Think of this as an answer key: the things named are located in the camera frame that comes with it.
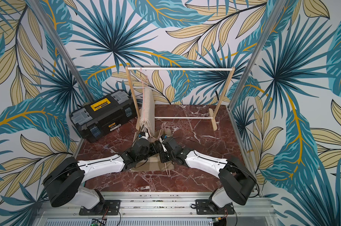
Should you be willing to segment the brown plaid scarf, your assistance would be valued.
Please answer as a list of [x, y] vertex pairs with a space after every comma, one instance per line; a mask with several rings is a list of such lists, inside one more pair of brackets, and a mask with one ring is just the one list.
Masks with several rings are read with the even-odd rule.
[[[172, 130], [161, 129], [157, 131], [154, 136], [149, 136], [148, 141], [153, 142], [156, 141], [156, 138], [160, 138], [161, 135], [173, 135]], [[131, 172], [141, 172], [141, 171], [170, 171], [174, 170], [175, 166], [171, 161], [166, 163], [162, 163], [160, 159], [160, 155], [157, 153], [152, 157], [149, 157], [147, 160], [143, 160], [139, 162], [134, 168], [130, 169]]]

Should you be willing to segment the beige wool scarf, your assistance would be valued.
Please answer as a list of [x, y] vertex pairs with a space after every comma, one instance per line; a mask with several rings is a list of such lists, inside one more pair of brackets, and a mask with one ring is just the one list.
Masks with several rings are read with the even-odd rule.
[[147, 131], [151, 136], [155, 135], [155, 101], [150, 87], [145, 87], [143, 102], [138, 119], [141, 131]]

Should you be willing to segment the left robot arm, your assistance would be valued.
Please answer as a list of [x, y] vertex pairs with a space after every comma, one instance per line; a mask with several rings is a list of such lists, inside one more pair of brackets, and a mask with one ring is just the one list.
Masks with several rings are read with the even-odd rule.
[[95, 190], [81, 189], [82, 183], [105, 174], [127, 171], [161, 151], [163, 146], [160, 141], [151, 143], [140, 138], [121, 154], [90, 161], [77, 161], [71, 157], [48, 174], [43, 181], [44, 189], [52, 207], [79, 201], [79, 205], [93, 209], [100, 203], [100, 195]]

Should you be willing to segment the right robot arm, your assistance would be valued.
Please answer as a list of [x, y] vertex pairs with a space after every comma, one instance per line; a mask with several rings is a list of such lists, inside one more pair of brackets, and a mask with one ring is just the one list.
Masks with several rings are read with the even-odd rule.
[[233, 202], [245, 205], [257, 182], [238, 158], [220, 159], [179, 145], [174, 137], [160, 138], [161, 159], [209, 173], [221, 182], [208, 199], [208, 208], [218, 211]]

